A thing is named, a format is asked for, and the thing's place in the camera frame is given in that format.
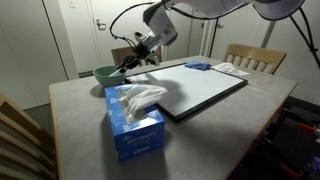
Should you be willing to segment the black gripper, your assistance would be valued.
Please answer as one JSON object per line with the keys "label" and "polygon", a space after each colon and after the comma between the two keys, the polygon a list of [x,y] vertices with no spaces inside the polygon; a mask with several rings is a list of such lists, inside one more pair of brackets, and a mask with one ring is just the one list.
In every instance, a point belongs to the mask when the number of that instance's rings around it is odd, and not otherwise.
{"label": "black gripper", "polygon": [[160,46],[157,38],[152,33],[144,35],[140,32],[135,32],[134,37],[138,42],[133,49],[137,58],[133,57],[133,55],[127,55],[117,68],[120,73],[126,72],[124,69],[125,66],[126,69],[133,69],[138,66],[140,64],[139,60],[145,60],[146,62],[156,66],[160,63],[158,57],[155,55],[155,51]]}

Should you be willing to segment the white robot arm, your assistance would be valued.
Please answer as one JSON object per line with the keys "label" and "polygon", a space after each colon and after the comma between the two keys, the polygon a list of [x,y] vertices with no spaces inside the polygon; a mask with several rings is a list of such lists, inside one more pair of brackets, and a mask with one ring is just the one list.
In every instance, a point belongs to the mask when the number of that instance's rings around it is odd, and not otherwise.
{"label": "white robot arm", "polygon": [[159,0],[153,2],[143,12],[143,22],[151,32],[148,35],[135,33],[138,45],[133,48],[133,54],[127,55],[119,65],[118,71],[124,73],[148,59],[153,64],[156,61],[149,56],[159,46],[169,46],[178,37],[178,32],[167,15],[174,10],[175,5],[186,4],[201,14],[201,19],[212,20],[226,16],[248,4],[252,4],[257,13],[264,19],[277,21],[295,13],[305,0]]}

